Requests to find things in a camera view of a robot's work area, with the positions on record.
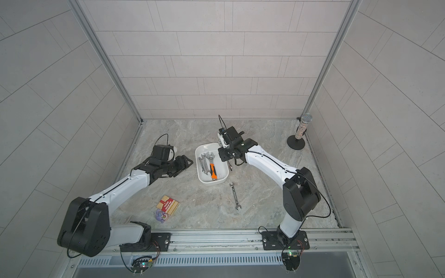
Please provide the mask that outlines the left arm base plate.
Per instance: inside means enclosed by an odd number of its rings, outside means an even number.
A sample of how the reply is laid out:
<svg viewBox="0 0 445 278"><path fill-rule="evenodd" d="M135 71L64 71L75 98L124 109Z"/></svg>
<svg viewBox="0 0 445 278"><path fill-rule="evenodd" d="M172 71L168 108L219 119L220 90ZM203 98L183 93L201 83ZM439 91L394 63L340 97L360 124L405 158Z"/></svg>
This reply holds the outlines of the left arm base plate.
<svg viewBox="0 0 445 278"><path fill-rule="evenodd" d="M127 243L120 245L122 252L166 252L169 249L171 233L151 233L144 234L143 237L137 243Z"/></svg>

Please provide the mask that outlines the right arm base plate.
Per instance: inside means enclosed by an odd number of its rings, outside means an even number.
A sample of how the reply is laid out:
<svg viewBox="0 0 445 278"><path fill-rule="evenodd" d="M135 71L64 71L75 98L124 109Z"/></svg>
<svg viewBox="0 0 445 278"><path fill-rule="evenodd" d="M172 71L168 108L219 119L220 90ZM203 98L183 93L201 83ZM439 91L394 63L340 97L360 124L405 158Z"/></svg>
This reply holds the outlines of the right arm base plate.
<svg viewBox="0 0 445 278"><path fill-rule="evenodd" d="M263 249L266 251L283 250L309 250L310 245L305 231L299 230L293 238L288 238L277 231L260 232L263 241Z"/></svg>

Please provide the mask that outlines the white plastic storage box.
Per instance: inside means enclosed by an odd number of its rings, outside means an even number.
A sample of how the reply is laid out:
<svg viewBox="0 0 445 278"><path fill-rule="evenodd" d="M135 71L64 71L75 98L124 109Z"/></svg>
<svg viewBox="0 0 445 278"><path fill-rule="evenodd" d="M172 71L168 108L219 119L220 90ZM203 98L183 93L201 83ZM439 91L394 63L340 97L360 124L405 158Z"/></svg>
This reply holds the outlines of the white plastic storage box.
<svg viewBox="0 0 445 278"><path fill-rule="evenodd" d="M205 185L216 185L225 182L229 176L229 167L219 157L218 143L200 145L195 150L198 163L198 179Z"/></svg>

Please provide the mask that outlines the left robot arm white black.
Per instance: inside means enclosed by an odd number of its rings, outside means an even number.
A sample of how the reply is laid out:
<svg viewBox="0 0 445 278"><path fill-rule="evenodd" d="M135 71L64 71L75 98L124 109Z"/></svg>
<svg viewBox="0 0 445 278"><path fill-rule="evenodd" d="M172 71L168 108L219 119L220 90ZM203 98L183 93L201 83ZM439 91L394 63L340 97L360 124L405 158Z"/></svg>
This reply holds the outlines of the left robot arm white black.
<svg viewBox="0 0 445 278"><path fill-rule="evenodd" d="M132 221L112 226L110 216L129 198L159 178L176 177L193 164L185 155L162 161L149 157L129 175L88 198L78 197L68 206L57 244L67 251L94 257L103 249L119 246L123 252L143 252L154 246L151 226Z"/></svg>

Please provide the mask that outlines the orange handled adjustable wrench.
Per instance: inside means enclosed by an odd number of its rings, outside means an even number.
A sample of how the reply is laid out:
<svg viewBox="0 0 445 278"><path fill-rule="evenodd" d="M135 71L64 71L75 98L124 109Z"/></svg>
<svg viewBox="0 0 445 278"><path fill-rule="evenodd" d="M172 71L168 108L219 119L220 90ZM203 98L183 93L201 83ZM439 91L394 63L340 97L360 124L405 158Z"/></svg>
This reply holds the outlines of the orange handled adjustable wrench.
<svg viewBox="0 0 445 278"><path fill-rule="evenodd" d="M210 173L212 176L212 180L215 181L217 180L217 173L216 173L216 168L215 168L215 164L214 164L214 155L211 152L207 152L206 153L206 158L209 160L209 165L210 165Z"/></svg>

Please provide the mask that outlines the long silver open-end wrench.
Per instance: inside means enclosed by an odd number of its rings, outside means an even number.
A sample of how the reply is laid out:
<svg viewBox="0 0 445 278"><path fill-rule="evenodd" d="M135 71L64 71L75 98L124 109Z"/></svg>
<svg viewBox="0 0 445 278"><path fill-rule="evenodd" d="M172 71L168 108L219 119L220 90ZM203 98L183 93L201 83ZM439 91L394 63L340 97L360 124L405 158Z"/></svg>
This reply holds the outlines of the long silver open-end wrench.
<svg viewBox="0 0 445 278"><path fill-rule="evenodd" d="M234 183L229 183L229 186L231 187L231 190L232 190L232 193L233 193L233 196L234 196L235 210L239 211L242 208L242 206L239 204L239 200L238 200L238 197L237 197L237 194L236 194L236 191L235 191Z"/></svg>

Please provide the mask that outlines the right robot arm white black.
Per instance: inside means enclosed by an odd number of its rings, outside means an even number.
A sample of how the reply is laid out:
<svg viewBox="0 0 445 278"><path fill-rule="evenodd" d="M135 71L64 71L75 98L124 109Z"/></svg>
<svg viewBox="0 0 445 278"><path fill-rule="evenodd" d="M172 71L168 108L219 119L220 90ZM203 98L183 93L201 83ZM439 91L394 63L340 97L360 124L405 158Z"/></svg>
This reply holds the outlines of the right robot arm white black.
<svg viewBox="0 0 445 278"><path fill-rule="evenodd" d="M311 171L279 161L252 139L244 140L240 136L229 139L219 135L219 142L219 156L223 162L240 159L261 170L282 189L286 214L277 233L283 245L290 243L299 233L305 219L311 216L309 213L321 200L326 200L318 190Z"/></svg>

